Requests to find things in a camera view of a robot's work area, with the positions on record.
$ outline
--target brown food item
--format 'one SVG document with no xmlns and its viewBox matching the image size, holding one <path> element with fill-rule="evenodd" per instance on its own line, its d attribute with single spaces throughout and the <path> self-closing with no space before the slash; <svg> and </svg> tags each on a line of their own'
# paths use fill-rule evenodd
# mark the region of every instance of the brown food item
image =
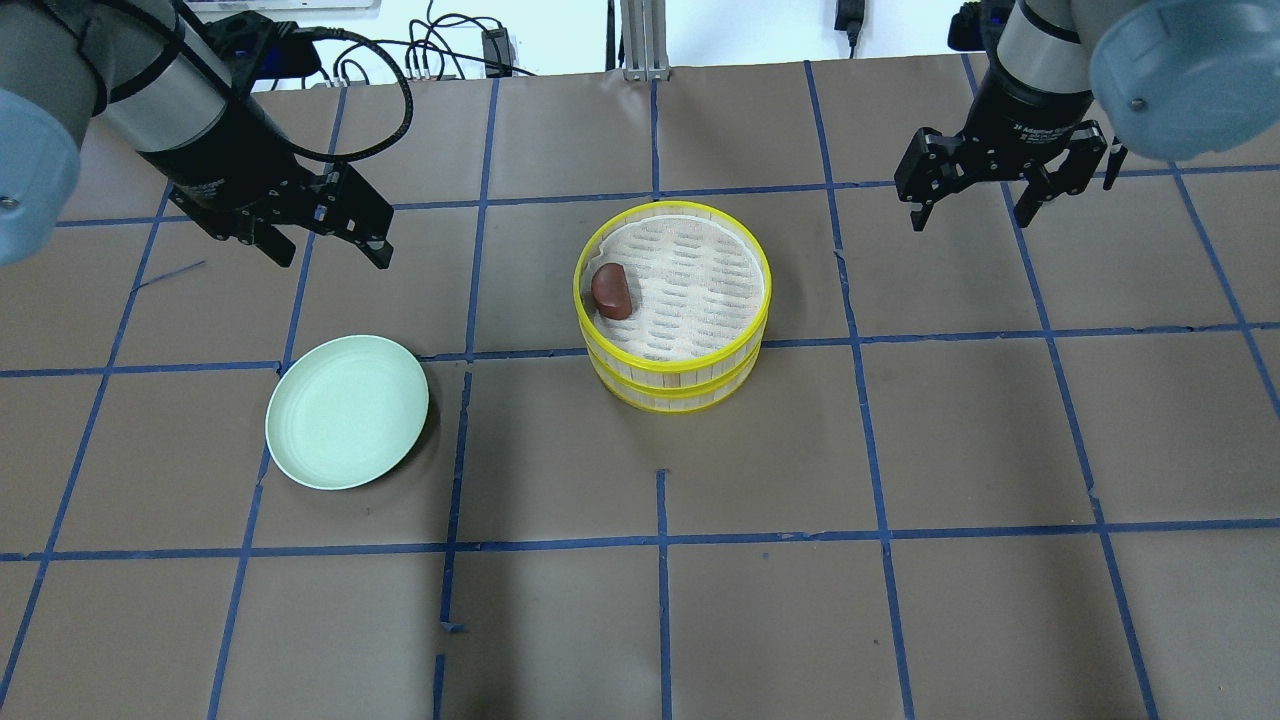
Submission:
<svg viewBox="0 0 1280 720">
<path fill-rule="evenodd" d="M 631 291 L 627 273 L 617 263 L 605 263 L 591 275 L 591 300 L 600 314 L 611 320 L 631 316 Z"/>
</svg>

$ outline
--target metal frame post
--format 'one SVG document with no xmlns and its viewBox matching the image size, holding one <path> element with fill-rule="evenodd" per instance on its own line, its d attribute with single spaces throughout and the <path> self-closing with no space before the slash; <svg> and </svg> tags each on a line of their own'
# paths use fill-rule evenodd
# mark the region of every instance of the metal frame post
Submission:
<svg viewBox="0 0 1280 720">
<path fill-rule="evenodd" d="M 627 79 L 671 77 L 667 61 L 667 0 L 622 0 L 622 37 Z"/>
</svg>

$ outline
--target power adapter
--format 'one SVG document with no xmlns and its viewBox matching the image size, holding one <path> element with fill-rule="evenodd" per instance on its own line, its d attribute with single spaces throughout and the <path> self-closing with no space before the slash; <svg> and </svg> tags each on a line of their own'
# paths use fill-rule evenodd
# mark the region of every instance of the power adapter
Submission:
<svg viewBox="0 0 1280 720">
<path fill-rule="evenodd" d="M 854 56 L 858 36 L 867 20 L 867 0 L 836 0 L 836 29 L 849 36 L 849 56 Z"/>
<path fill-rule="evenodd" d="M 484 45 L 485 77 L 511 77 L 515 58 L 507 28 L 481 31 L 480 42 Z"/>
</svg>

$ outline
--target wire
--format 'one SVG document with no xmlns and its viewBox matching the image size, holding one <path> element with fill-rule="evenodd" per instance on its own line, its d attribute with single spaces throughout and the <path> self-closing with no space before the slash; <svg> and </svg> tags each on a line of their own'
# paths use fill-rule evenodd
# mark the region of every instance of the wire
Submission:
<svg viewBox="0 0 1280 720">
<path fill-rule="evenodd" d="M 365 85 L 372 85 L 371 82 L 369 82 L 369 73 L 365 72 L 365 67 L 364 65 L 361 65 L 360 63 L 357 63 L 355 60 L 343 60 L 342 61 L 342 67 L 340 67 L 342 72 L 339 73 L 339 77 L 342 77 L 342 79 L 347 85 L 351 85 L 351 76 L 347 74 L 347 65 L 355 65 L 360 70 L 360 74 L 365 77 Z"/>
<path fill-rule="evenodd" d="M 399 45 L 401 42 L 402 41 L 389 41 L 389 44 L 394 44 L 394 45 Z M 425 41 L 419 40 L 417 42 L 422 44 Z M 507 63 L 502 63 L 502 61 L 498 61 L 498 60 L 489 60 L 486 58 L 476 58 L 475 55 L 467 55 L 465 53 L 454 53 L 452 50 L 442 50 L 439 47 L 429 47 L 429 49 L 433 53 L 439 53 L 442 55 L 448 55 L 448 56 L 454 58 L 454 59 L 462 59 L 462 60 L 471 60 L 471 61 L 475 61 L 475 63 L 481 63 L 481 64 L 484 64 L 485 67 L 489 67 L 489 68 L 500 68 L 500 69 L 504 69 L 504 70 L 511 70 L 513 73 L 520 73 L 522 76 L 538 77 L 536 73 L 531 73 L 531 72 L 529 72 L 529 70 L 526 70 L 524 68 L 517 68 L 516 65 L 508 65 Z"/>
<path fill-rule="evenodd" d="M 453 47 L 449 45 L 449 41 L 444 40 L 444 36 L 440 35 L 440 32 L 438 29 L 435 29 L 434 26 L 431 26 L 429 23 L 425 23 L 425 22 L 422 22 L 422 20 L 420 20 L 417 18 L 413 18 L 412 20 L 408 22 L 408 40 L 410 40 L 410 44 L 411 44 L 408 51 L 412 51 L 412 47 L 413 47 L 412 44 L 416 42 L 416 38 L 413 37 L 413 27 L 416 27 L 416 26 L 422 26 L 422 28 L 426 31 L 426 37 L 424 37 L 422 40 L 430 40 L 431 36 L 435 36 L 435 38 L 440 41 L 440 45 L 443 45 L 444 49 L 448 53 L 453 53 Z M 430 47 L 430 49 L 438 51 L 438 49 L 435 49 L 435 47 Z M 428 47 L 424 47 L 422 49 L 422 65 L 426 67 L 428 74 L 430 74 L 430 65 L 426 61 L 426 51 L 428 51 Z M 444 64 L 444 55 L 443 54 L 440 55 L 440 64 L 442 65 Z M 462 72 L 462 64 L 458 63 L 457 58 L 453 58 L 453 68 L 456 70 L 458 70 L 458 77 L 461 79 L 466 79 L 467 78 L 467 74 Z M 444 68 L 442 67 L 439 74 L 435 76 L 435 79 L 442 79 L 443 77 L 444 77 Z"/>
<path fill-rule="evenodd" d="M 182 53 L 183 58 L 186 58 L 187 61 L 195 65 L 196 69 L 205 76 L 205 79 L 214 86 L 214 88 L 223 96 L 223 99 L 227 102 L 237 104 L 241 106 L 246 105 L 244 99 L 242 99 L 229 85 L 227 85 L 227 81 L 224 81 L 221 76 L 219 76 L 212 68 L 210 68 L 209 63 L 206 63 L 205 59 L 201 58 L 198 53 L 196 53 L 189 45 L 187 45 L 187 42 L 183 40 L 180 35 L 178 35 L 173 28 L 169 28 L 163 22 L 156 19 L 155 15 L 151 15 L 150 13 L 137 8 L 136 5 L 128 3 L 128 0 L 97 0 L 97 1 L 101 5 L 105 5 L 108 8 L 111 8 L 114 10 L 129 15 L 131 18 L 137 20 L 140 24 L 145 26 L 155 35 L 163 37 L 170 45 L 177 46 L 178 51 Z M 182 9 L 179 8 L 180 5 L 182 0 L 174 0 L 175 13 L 182 14 Z M 292 150 L 296 155 L 301 155 L 311 160 L 319 160 L 321 163 L 353 163 L 356 160 L 364 160 L 365 158 L 376 155 L 383 150 L 387 150 L 388 147 L 394 145 L 397 141 L 399 141 L 399 138 L 404 137 L 404 135 L 408 132 L 410 124 L 413 122 L 413 95 L 410 91 L 408 81 L 404 78 L 404 73 L 401 72 L 399 65 L 396 64 L 394 58 L 392 58 L 385 50 L 383 50 L 379 45 L 369 40 L 367 37 L 362 35 L 356 35 L 346 29 L 317 27 L 317 28 L 306 28 L 296 32 L 301 33 L 305 37 L 311 38 L 312 41 L 346 40 L 348 42 L 355 42 L 357 45 L 361 45 L 371 50 L 384 63 L 387 63 L 387 65 L 392 69 L 392 74 L 396 76 L 396 83 L 399 86 L 401 94 L 404 96 L 404 117 L 401 120 L 399 127 L 396 128 L 396 131 L 392 132 L 392 135 L 387 136 L 381 141 L 364 150 L 357 150 L 355 152 L 340 152 L 340 154 L 316 152 L 315 150 L 308 150 L 306 147 L 296 145 L 289 138 L 284 137 L 280 133 L 276 133 L 276 137 L 279 137 L 280 141 L 289 147 L 289 150 Z"/>
<path fill-rule="evenodd" d="M 449 24 L 443 24 L 444 20 L 447 20 L 447 19 L 454 19 L 454 18 L 457 19 L 457 22 L 449 23 Z M 480 32 L 481 32 L 483 37 L 489 41 L 489 45 L 493 46 L 493 56 L 494 58 L 502 58 L 502 50 L 498 46 L 498 38 L 489 36 L 489 28 L 484 27 L 484 23 L 481 23 L 480 19 L 481 18 L 472 18 L 472 17 L 462 15 L 460 13 L 445 13 L 445 14 L 440 15 L 439 18 L 435 18 L 435 22 L 431 22 L 431 15 L 430 14 L 428 14 L 428 17 L 426 17 L 428 27 L 433 32 L 435 32 L 435 28 L 438 28 L 438 27 L 458 27 L 458 26 L 461 26 L 463 23 L 471 23 L 471 24 L 476 26 L 477 28 L 480 28 Z M 499 29 L 503 28 L 502 23 L 498 23 L 498 28 Z M 485 61 L 485 67 L 488 68 L 489 65 L 490 65 L 490 63 Z"/>
</svg>

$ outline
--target yellow rim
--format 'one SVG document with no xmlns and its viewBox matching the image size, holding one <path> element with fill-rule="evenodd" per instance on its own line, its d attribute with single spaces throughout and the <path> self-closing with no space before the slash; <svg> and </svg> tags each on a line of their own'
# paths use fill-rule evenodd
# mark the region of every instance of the yellow rim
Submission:
<svg viewBox="0 0 1280 720">
<path fill-rule="evenodd" d="M 643 392 L 644 395 L 648 395 L 650 397 L 660 397 L 663 400 L 687 400 L 690 397 L 698 397 L 699 395 L 716 392 L 717 389 L 732 383 L 735 379 L 737 379 L 737 374 L 741 373 L 744 368 L 746 368 L 755 360 L 755 356 L 759 355 L 760 348 L 756 347 L 746 357 L 740 360 L 737 365 L 733 365 L 732 368 L 726 370 L 724 374 L 698 383 L 695 386 L 687 386 L 687 387 L 654 387 L 639 383 L 631 378 L 620 375 L 617 370 L 611 368 L 609 364 L 605 363 L 604 359 L 600 357 L 595 352 L 595 350 L 591 348 L 591 346 L 586 347 L 586 352 L 591 356 L 591 360 L 595 360 L 596 368 L 603 368 L 604 372 L 609 374 L 609 379 L 618 382 L 630 389 L 634 389 L 636 392 Z"/>
<path fill-rule="evenodd" d="M 732 342 L 730 342 L 721 350 L 712 352 L 710 355 L 694 357 L 691 360 L 648 360 L 645 357 L 637 357 L 622 350 L 621 347 L 613 345 L 609 341 L 609 338 L 604 337 L 604 334 L 600 331 L 595 329 L 595 325 L 591 323 L 591 316 L 588 315 L 586 307 L 582 305 L 582 293 L 581 293 L 582 270 L 586 268 L 586 261 L 590 260 L 591 252 L 600 245 L 600 241 L 603 241 L 609 232 L 612 232 L 618 224 L 621 224 L 628 217 L 636 213 L 641 213 L 644 210 L 654 210 L 659 208 L 701 210 L 704 213 L 712 214 L 716 219 L 728 223 L 733 229 L 742 233 L 742 237 L 748 241 L 750 249 L 755 252 L 756 258 L 760 260 L 760 270 L 764 274 L 764 297 L 760 301 L 760 310 L 755 314 L 755 318 L 751 320 L 751 324 L 748 325 L 745 331 L 742 331 L 742 334 L 737 336 L 736 338 L 733 338 Z M 617 215 L 611 218 L 609 222 L 600 225 L 600 229 L 595 231 L 595 234 L 593 234 L 591 240 L 588 241 L 586 247 L 582 249 L 582 254 L 579 255 L 577 266 L 573 269 L 573 307 L 577 310 L 577 323 L 581 327 L 582 332 L 586 333 L 600 347 L 603 347 L 604 351 L 609 354 L 612 357 L 617 357 L 618 360 L 622 360 L 623 363 L 634 368 L 640 368 L 641 370 L 650 370 L 654 373 L 685 373 L 689 370 L 701 370 L 710 365 L 714 365 L 716 363 L 719 363 L 721 360 L 724 360 L 726 357 L 730 357 L 731 355 L 741 350 L 742 346 L 746 345 L 746 342 L 751 338 L 751 336 L 754 336 L 756 331 L 759 331 L 764 325 L 764 320 L 765 318 L 768 318 L 769 314 L 769 300 L 772 299 L 772 296 L 773 296 L 773 274 L 769 272 L 769 261 L 764 256 L 764 250 L 760 247 L 760 243 L 755 240 L 755 236 L 751 234 L 751 231 L 746 229 L 746 227 L 742 223 L 737 222 L 733 217 L 728 215 L 727 213 L 717 210 L 716 208 L 712 208 L 709 205 L 703 205 L 700 202 L 689 202 L 687 200 L 660 200 L 658 202 L 646 202 L 637 208 L 631 208 L 630 210 L 618 213 Z"/>
<path fill-rule="evenodd" d="M 755 352 L 751 354 L 750 360 L 755 360 L 759 355 L 760 355 L 760 348 L 755 348 Z M 600 384 L 603 384 L 604 389 L 609 391 L 609 393 L 613 395 L 613 397 L 617 397 L 618 400 L 621 400 L 622 402 L 626 402 L 627 405 L 635 407 L 636 410 L 645 410 L 648 413 L 660 413 L 663 415 L 689 415 L 690 413 L 701 413 L 703 410 L 707 410 L 708 407 L 716 407 L 721 402 L 724 402 L 730 397 L 733 397 L 733 393 L 736 393 L 737 389 L 740 387 L 742 387 L 742 383 L 746 382 L 746 378 L 748 378 L 749 374 L 750 373 L 745 373 L 745 374 L 740 375 L 737 378 L 737 387 L 735 387 L 732 391 L 724 393 L 723 397 L 721 397 L 718 400 L 713 400 L 713 401 L 708 402 L 707 405 L 699 405 L 698 407 L 682 407 L 680 410 L 664 410 L 662 407 L 653 407 L 652 405 L 641 405 L 641 404 L 636 402 L 635 400 L 631 400 L 630 397 L 622 395 L 622 392 L 618 391 L 618 388 L 616 386 L 611 384 L 604 378 L 600 378 Z"/>
</svg>

